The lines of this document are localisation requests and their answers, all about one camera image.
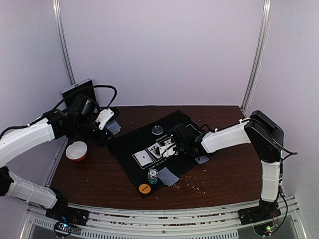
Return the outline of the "blue playing card deck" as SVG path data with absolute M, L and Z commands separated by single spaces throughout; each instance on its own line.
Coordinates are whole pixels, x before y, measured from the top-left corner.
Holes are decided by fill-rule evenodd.
M 105 128 L 108 129 L 113 135 L 116 135 L 121 131 L 121 126 L 117 123 L 116 120 L 107 122 Z

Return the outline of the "ace of diamonds card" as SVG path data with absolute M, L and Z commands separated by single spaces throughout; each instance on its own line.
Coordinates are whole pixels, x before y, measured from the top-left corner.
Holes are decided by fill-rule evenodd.
M 149 154 L 145 150 L 134 153 L 133 157 L 137 160 L 138 164 L 141 167 L 144 167 L 148 164 L 153 163 L 152 158 L 149 156 Z

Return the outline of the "ten of diamonds card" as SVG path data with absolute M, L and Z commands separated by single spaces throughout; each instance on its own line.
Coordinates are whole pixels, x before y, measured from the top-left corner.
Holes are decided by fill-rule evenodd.
M 168 140 L 164 141 L 165 147 L 169 147 L 171 145 L 174 145 L 174 141 L 172 139 L 168 139 Z

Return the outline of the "multicolour poker chip stack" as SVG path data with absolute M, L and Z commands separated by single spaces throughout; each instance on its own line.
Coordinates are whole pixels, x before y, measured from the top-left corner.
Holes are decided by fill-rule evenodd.
M 151 168 L 148 171 L 148 182 L 151 185 L 155 185 L 158 182 L 158 170 L 155 168 Z

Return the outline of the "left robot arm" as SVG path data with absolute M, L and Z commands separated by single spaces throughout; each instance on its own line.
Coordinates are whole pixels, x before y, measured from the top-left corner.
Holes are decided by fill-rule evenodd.
M 0 195 L 15 197 L 51 209 L 61 221 L 67 221 L 72 211 L 58 191 L 18 176 L 8 168 L 12 161 L 30 156 L 51 141 L 66 137 L 83 138 L 103 146 L 113 138 L 109 125 L 119 115 L 116 107 L 101 107 L 84 95 L 78 95 L 67 109 L 54 108 L 34 121 L 13 126 L 0 135 Z

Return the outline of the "orange big blind button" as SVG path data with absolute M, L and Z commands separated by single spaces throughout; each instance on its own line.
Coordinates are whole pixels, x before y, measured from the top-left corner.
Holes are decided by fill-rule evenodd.
M 141 184 L 138 188 L 139 192 L 142 194 L 148 194 L 151 192 L 151 187 L 149 184 Z

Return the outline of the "clear dealer button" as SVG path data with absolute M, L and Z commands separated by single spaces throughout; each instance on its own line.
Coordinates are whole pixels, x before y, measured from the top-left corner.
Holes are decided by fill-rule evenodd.
M 160 125 L 155 125 L 152 128 L 152 134 L 161 135 L 163 133 L 163 128 Z

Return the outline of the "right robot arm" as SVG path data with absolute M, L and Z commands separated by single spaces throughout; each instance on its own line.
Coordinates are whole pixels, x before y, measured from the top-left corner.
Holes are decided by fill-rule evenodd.
M 180 123 L 169 131 L 171 141 L 156 149 L 164 158 L 183 154 L 193 159 L 213 155 L 224 149 L 247 148 L 258 160 L 261 168 L 261 194 L 263 202 L 256 208 L 259 219 L 267 219 L 274 211 L 273 202 L 279 195 L 282 180 L 282 152 L 284 131 L 260 110 L 222 129 L 196 132 Z

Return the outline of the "dealt playing card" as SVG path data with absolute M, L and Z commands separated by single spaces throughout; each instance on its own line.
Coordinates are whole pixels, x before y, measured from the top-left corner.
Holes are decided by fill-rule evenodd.
M 200 157 L 195 158 L 195 161 L 196 161 L 198 164 L 204 164 L 204 163 L 206 163 L 207 161 L 209 161 L 209 158 L 208 158 L 207 156 L 200 156 Z
M 169 187 L 179 181 L 179 178 L 166 167 L 159 171 L 158 178 Z
M 164 174 L 163 182 L 165 185 L 171 187 L 172 185 L 174 185 L 178 181 L 179 181 L 179 177 L 177 177 L 173 173 L 167 172 Z

